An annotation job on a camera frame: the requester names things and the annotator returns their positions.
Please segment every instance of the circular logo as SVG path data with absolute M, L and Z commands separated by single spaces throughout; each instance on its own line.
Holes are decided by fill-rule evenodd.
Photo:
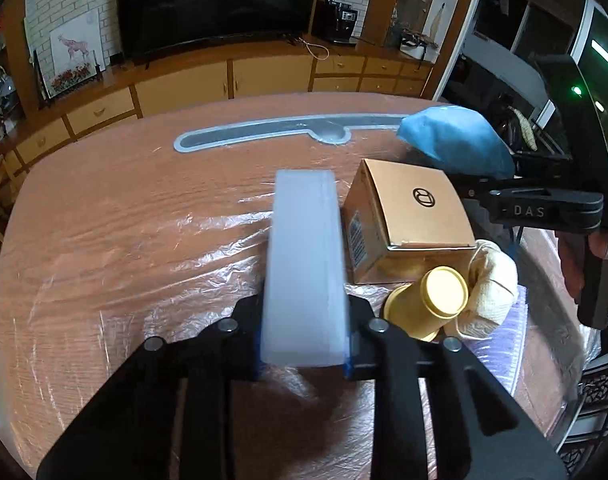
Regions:
M 415 201 L 419 205 L 423 205 L 424 207 L 433 207 L 435 205 L 435 197 L 423 187 L 416 187 L 413 190 L 413 198 L 415 198 Z

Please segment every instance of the box lid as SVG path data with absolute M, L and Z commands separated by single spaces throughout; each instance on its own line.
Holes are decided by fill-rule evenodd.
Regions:
M 390 248 L 468 248 L 475 237 L 464 206 L 440 170 L 364 159 Z

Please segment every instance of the yellow cup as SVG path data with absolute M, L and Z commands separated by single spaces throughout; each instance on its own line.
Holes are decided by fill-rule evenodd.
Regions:
M 383 317 L 409 336 L 432 341 L 468 301 L 468 286 L 450 267 L 429 270 L 419 282 L 396 288 L 386 298 Z

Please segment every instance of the fluorescent light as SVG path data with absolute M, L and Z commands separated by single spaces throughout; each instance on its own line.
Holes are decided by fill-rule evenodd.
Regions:
M 602 47 L 602 46 L 601 46 L 599 43 L 597 43 L 597 41 L 595 41 L 595 40 L 591 41 L 591 46 L 592 46 L 592 47 L 593 47 L 593 49 L 594 49 L 594 50 L 595 50 L 595 51 L 596 51 L 596 52 L 597 52 L 597 53 L 598 53 L 600 56 L 602 56 L 602 57 L 603 57 L 603 58 L 606 60 L 606 62 L 608 63 L 608 52 L 606 52 L 606 51 L 604 50 L 604 48 L 603 48 L 603 47 Z

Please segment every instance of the purple cloth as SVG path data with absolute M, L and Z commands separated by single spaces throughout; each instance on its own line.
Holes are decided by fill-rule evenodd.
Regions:
M 529 306 L 526 287 L 518 285 L 518 298 L 506 320 L 482 341 L 468 341 L 466 346 L 511 394 L 515 394 L 526 341 Z

